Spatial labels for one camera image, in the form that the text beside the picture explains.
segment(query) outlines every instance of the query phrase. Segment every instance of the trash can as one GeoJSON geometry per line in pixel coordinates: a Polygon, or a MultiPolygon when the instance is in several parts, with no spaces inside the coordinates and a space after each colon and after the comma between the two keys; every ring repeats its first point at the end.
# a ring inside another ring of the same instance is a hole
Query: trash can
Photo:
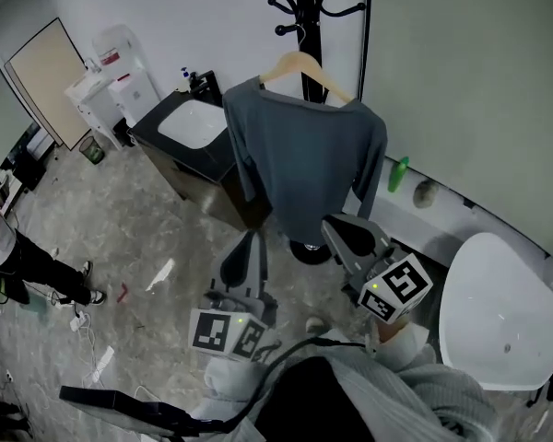
{"type": "Polygon", "coordinates": [[[104,159],[104,151],[93,136],[89,136],[82,141],[82,144],[80,145],[80,152],[84,154],[84,156],[94,165],[97,165],[104,159]]]}

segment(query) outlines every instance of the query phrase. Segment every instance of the gray sweater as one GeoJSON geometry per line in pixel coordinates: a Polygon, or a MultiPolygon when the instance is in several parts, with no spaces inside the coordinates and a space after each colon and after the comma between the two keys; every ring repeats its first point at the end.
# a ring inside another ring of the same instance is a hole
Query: gray sweater
{"type": "Polygon", "coordinates": [[[289,238],[322,246],[322,218],[342,211],[350,187],[369,217],[387,131],[360,101],[311,103],[264,90],[255,77],[228,90],[223,106],[246,200],[256,195],[255,169],[289,238]]]}
{"type": "MultiPolygon", "coordinates": [[[[337,330],[323,337],[348,342],[337,330]]],[[[499,427],[496,410],[471,377],[435,363],[427,338],[427,330],[410,323],[391,341],[380,344],[375,355],[357,348],[330,347],[307,356],[327,358],[377,442],[494,442],[499,427]]],[[[291,357],[281,371],[298,362],[298,357],[291,357]]],[[[211,359],[205,374],[211,394],[191,416],[229,420],[243,409],[264,372],[261,364],[211,359]]],[[[254,422],[276,379],[269,379],[264,397],[235,431],[196,440],[263,442],[254,422]]]]}

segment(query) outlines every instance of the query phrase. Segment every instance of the white sink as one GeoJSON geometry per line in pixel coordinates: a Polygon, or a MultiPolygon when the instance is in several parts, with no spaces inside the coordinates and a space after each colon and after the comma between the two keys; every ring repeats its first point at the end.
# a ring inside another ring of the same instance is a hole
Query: white sink
{"type": "Polygon", "coordinates": [[[111,80],[104,74],[97,74],[87,71],[81,76],[74,85],[64,90],[65,94],[74,102],[75,105],[86,103],[88,99],[103,90],[111,83],[111,80]]]}
{"type": "Polygon", "coordinates": [[[486,390],[536,390],[553,373],[553,292],[493,234],[457,252],[439,327],[444,364],[486,390]]]}
{"type": "Polygon", "coordinates": [[[158,132],[186,147],[200,149],[211,144],[227,126],[221,108],[189,99],[161,123],[158,132]]]}

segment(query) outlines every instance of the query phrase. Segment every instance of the green bottle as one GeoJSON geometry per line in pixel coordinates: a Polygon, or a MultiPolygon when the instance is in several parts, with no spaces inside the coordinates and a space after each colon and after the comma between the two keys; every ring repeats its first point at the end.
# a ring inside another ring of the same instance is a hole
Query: green bottle
{"type": "Polygon", "coordinates": [[[404,157],[391,169],[391,173],[389,174],[389,185],[387,186],[389,192],[393,193],[397,190],[397,187],[399,187],[402,178],[406,175],[407,164],[409,164],[409,157],[404,157]]]}

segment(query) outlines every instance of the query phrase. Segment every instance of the red object on floor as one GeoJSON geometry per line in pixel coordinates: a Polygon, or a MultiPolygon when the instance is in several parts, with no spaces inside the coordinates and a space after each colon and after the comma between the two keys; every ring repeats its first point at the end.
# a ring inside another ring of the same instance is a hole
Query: red object on floor
{"type": "Polygon", "coordinates": [[[117,303],[121,303],[121,300],[123,298],[125,298],[125,296],[127,295],[127,293],[129,293],[129,290],[127,289],[127,285],[126,284],[121,284],[121,288],[123,290],[123,292],[119,295],[119,297],[117,298],[117,303]]]}

